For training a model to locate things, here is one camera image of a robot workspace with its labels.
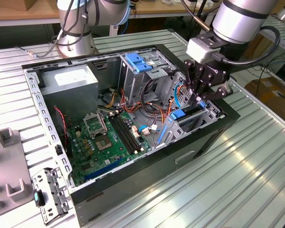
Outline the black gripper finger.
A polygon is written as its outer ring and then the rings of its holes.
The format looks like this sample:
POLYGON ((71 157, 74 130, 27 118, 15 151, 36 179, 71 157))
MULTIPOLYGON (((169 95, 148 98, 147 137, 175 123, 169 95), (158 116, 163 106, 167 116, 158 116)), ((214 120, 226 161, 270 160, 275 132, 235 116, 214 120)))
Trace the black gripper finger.
POLYGON ((228 84, 227 73, 204 74, 201 77, 197 95, 202 100, 217 100, 232 94, 232 89, 228 84))
POLYGON ((185 76, 186 76, 186 88, 191 90, 192 95, 188 101, 190 106, 196 106, 198 103, 198 97, 200 95, 199 86, 204 67, 198 62, 192 60, 184 60, 185 76))

